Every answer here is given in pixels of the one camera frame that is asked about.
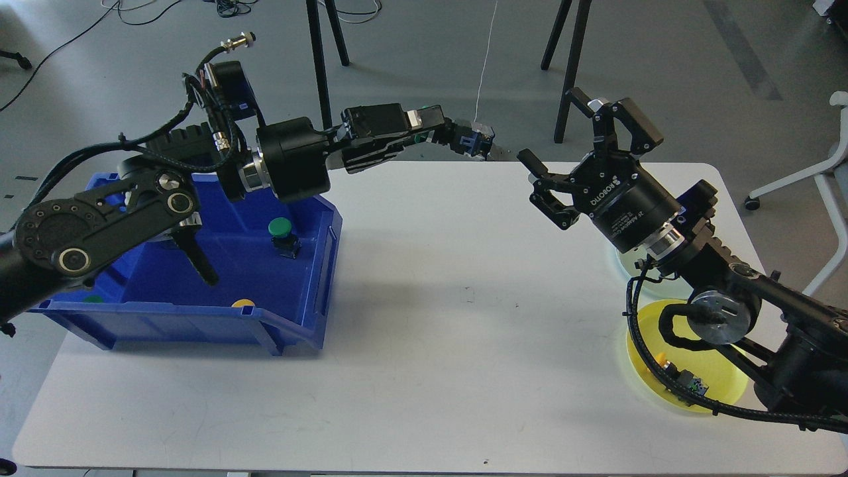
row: white table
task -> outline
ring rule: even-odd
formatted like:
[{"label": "white table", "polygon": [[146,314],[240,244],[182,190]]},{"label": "white table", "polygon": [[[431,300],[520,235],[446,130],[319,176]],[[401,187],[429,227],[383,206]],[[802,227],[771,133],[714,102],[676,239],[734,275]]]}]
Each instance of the white table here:
[{"label": "white table", "polygon": [[[574,164],[551,164],[570,171]],[[720,237],[760,267],[717,171]],[[517,163],[332,177],[344,217],[323,351],[69,335],[14,448],[27,466],[323,473],[836,474],[840,438],[653,396],[624,353],[624,276],[586,217],[561,232]],[[775,348],[783,325],[761,315]],[[749,390],[741,405],[758,406]]]}]

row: chair wheel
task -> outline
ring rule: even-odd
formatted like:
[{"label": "chair wheel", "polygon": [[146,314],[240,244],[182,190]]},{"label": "chair wheel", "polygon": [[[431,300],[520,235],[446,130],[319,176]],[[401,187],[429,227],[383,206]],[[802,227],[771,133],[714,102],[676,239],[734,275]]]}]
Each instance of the chair wheel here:
[{"label": "chair wheel", "polygon": [[0,459],[0,475],[11,475],[18,471],[18,466],[14,462],[6,459]]},{"label": "chair wheel", "polygon": [[747,210],[757,210],[760,208],[760,200],[752,199],[751,197],[745,197],[745,202],[743,205]]}]

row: blue storage bin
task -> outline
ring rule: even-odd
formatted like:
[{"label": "blue storage bin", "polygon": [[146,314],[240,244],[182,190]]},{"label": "blue storage bin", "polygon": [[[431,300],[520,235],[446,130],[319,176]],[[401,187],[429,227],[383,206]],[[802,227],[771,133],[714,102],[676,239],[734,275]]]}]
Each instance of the blue storage bin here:
[{"label": "blue storage bin", "polygon": [[[170,240],[147,242],[103,271],[92,291],[58,294],[31,311],[104,350],[118,341],[258,343],[275,356],[299,341],[320,349],[342,227],[336,207],[317,196],[282,204],[269,189],[231,203],[215,176],[193,179],[197,241],[220,276],[216,286]],[[96,174],[88,188],[116,180]],[[280,216],[300,238],[296,259],[271,244],[268,222]],[[231,307],[240,299],[256,306]]]}]

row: green object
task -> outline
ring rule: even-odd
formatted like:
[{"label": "green object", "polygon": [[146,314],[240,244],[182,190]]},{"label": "green object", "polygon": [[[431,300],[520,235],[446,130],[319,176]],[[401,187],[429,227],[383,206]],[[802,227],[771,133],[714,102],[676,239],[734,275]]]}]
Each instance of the green object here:
[{"label": "green object", "polygon": [[292,221],[286,217],[277,217],[268,223],[268,233],[272,237],[284,239],[292,232]]}]

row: concrete floor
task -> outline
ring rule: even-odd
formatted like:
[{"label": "concrete floor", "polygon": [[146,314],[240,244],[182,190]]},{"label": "concrete floor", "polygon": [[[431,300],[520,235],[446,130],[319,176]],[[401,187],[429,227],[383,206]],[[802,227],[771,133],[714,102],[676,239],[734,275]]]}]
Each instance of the concrete floor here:
[{"label": "concrete floor", "polygon": [[[348,68],[335,58],[324,21],[333,116],[348,106],[400,102],[406,108],[441,104],[446,115],[471,119],[494,2],[384,3],[376,20],[343,26],[353,62]],[[146,20],[168,4],[160,0],[125,18]],[[716,4],[726,5],[742,44],[726,23],[711,16]],[[811,4],[596,2],[577,84],[589,95],[635,99],[666,137],[644,161],[714,165],[734,198],[734,204],[720,206],[735,207],[752,189],[824,160],[838,138],[839,111],[828,98],[848,89],[848,43]],[[358,11],[370,5],[338,0],[339,8]],[[566,143],[551,140],[573,20],[550,71],[538,68],[557,5],[555,0],[499,1],[478,120],[492,126],[497,144],[512,154],[531,148],[543,160],[576,161],[591,147],[590,124],[582,116],[572,114]],[[0,0],[0,46],[37,63],[103,11],[97,0]],[[212,5],[185,0],[145,26],[123,25],[111,14],[54,55],[20,99],[0,113],[0,227],[11,225],[36,187],[16,177],[43,177],[70,151],[114,140],[118,132],[135,137],[152,131],[184,101],[180,73],[240,31],[254,31],[256,46],[226,59],[242,61],[266,119],[306,115],[320,124],[301,2],[265,0],[251,14],[224,20]],[[739,58],[750,59],[746,43],[777,97],[752,89],[746,80],[751,65],[739,65]],[[0,62],[0,101],[11,98],[27,77],[14,61]],[[190,119],[202,120],[201,115]],[[111,171],[120,159],[121,154],[107,154],[89,161],[54,196],[73,194],[93,172]],[[457,157],[422,147],[400,159]],[[765,267],[783,271],[782,282],[791,287],[802,289],[835,251],[836,237],[812,179],[763,197],[757,212],[740,214]],[[533,246],[532,237],[527,246]],[[841,267],[816,297],[848,307],[846,285],[848,267]],[[15,323],[20,335],[0,345],[0,456],[10,455],[64,336],[44,317],[28,315]],[[83,472],[22,469],[20,475],[81,477]],[[129,471],[92,471],[88,477],[119,474]]]}]

